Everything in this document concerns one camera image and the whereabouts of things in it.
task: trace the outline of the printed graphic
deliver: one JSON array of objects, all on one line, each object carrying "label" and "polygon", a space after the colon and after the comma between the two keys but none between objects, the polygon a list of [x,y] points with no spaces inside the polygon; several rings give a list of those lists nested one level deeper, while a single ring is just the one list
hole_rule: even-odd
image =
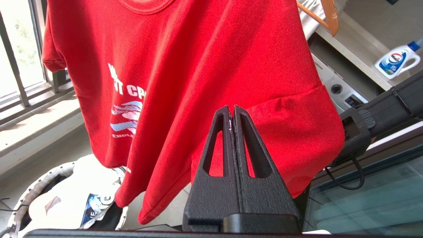
[{"label": "printed graphic", "polygon": [[110,206],[113,202],[114,197],[90,194],[87,199],[87,204],[85,205],[85,212],[81,225],[91,220],[99,212]]},{"label": "printed graphic", "polygon": [[146,91],[140,86],[126,84],[125,81],[119,80],[115,67],[111,64],[108,64],[108,66],[116,92],[123,97],[128,97],[127,95],[129,95],[131,97],[136,97],[136,100],[141,100],[131,101],[121,105],[113,105],[112,115],[116,117],[113,118],[113,123],[111,123],[110,126],[115,132],[119,132],[119,134],[112,134],[112,137],[134,137],[141,109],[143,108],[142,101],[146,96]]},{"label": "printed graphic", "polygon": [[142,102],[132,101],[122,104],[122,106],[114,105],[112,108],[112,115],[121,115],[127,119],[126,122],[110,124],[112,129],[116,132],[129,130],[134,136],[137,130],[138,119],[140,118],[141,109],[143,108]]},{"label": "printed graphic", "polygon": [[402,55],[398,53],[394,53],[390,55],[389,57],[383,59],[380,62],[379,67],[383,71],[385,71],[388,75],[393,75],[401,66],[401,64],[404,63],[404,59],[406,55],[407,54],[405,52],[402,52]]}]

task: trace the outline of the glass panel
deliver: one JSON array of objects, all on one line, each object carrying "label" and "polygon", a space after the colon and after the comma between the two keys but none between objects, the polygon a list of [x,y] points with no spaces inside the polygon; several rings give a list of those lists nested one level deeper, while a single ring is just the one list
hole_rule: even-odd
[{"label": "glass panel", "polygon": [[13,75],[12,68],[10,67],[9,59],[7,58],[6,50],[4,49],[3,42],[0,40],[0,102],[14,96],[17,91],[15,76]]},{"label": "glass panel", "polygon": [[[358,181],[349,183],[356,186]],[[366,176],[355,191],[310,191],[305,231],[332,234],[423,234],[423,156]]]},{"label": "glass panel", "polygon": [[0,11],[23,86],[27,88],[44,81],[28,0],[0,0]]}]

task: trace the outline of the red t-shirt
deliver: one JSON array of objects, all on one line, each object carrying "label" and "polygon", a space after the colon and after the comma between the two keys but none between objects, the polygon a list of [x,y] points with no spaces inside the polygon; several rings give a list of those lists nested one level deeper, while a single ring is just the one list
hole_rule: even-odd
[{"label": "red t-shirt", "polygon": [[127,166],[116,203],[146,191],[142,224],[194,177],[224,105],[251,114],[294,197],[343,145],[295,0],[49,0],[43,61],[68,67],[98,160]]}]

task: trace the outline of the white plastic bottle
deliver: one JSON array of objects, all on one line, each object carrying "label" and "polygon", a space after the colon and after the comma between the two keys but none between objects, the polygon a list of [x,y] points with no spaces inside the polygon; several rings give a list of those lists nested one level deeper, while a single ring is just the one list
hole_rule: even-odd
[{"label": "white plastic bottle", "polygon": [[[420,62],[420,56],[418,56],[415,52],[420,49],[421,44],[423,44],[423,38],[416,42],[412,41],[408,45],[398,46],[380,58],[374,66],[385,77],[393,79],[395,76],[411,69]],[[414,59],[414,62],[403,68],[405,63],[410,59]]]}]

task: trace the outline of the orange clothes hanger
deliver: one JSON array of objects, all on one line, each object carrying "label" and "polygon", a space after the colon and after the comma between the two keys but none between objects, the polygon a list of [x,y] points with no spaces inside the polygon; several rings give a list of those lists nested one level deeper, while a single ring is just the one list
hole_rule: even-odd
[{"label": "orange clothes hanger", "polygon": [[339,22],[338,22],[338,11],[335,7],[334,0],[321,0],[321,5],[323,7],[323,12],[326,16],[326,21],[322,20],[320,17],[316,16],[312,11],[308,10],[301,3],[297,2],[298,8],[303,12],[309,15],[311,18],[315,19],[317,22],[322,24],[326,29],[330,31],[332,36],[335,36],[338,32]]}]

